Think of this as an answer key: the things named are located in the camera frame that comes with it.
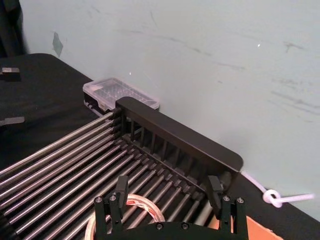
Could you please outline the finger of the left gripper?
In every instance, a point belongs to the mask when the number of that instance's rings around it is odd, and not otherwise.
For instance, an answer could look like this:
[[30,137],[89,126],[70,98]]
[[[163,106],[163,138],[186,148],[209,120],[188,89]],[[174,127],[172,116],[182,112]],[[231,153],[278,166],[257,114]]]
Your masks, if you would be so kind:
[[17,67],[1,67],[0,80],[5,82],[19,82],[21,80],[20,69]]
[[0,127],[8,126],[8,125],[15,125],[15,124],[21,124],[25,122],[25,117],[9,117],[5,118],[3,120],[0,120]]

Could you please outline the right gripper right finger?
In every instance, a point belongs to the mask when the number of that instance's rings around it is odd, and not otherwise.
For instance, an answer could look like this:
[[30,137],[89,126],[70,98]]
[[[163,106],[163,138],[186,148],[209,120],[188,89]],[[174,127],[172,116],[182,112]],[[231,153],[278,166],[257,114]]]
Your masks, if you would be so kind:
[[213,235],[246,235],[247,219],[245,203],[242,198],[232,200],[223,194],[223,185],[215,175],[209,175],[206,180],[206,194],[219,220],[218,229],[213,229]]

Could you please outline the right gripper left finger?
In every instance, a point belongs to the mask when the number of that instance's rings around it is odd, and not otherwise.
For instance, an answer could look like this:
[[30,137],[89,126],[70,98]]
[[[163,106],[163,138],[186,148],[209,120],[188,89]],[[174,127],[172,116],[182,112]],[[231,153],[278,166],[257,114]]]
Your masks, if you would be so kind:
[[94,199],[96,237],[107,236],[106,217],[110,217],[113,231],[123,230],[122,218],[127,205],[128,189],[128,176],[121,175],[118,177],[114,192],[106,197],[98,196]]

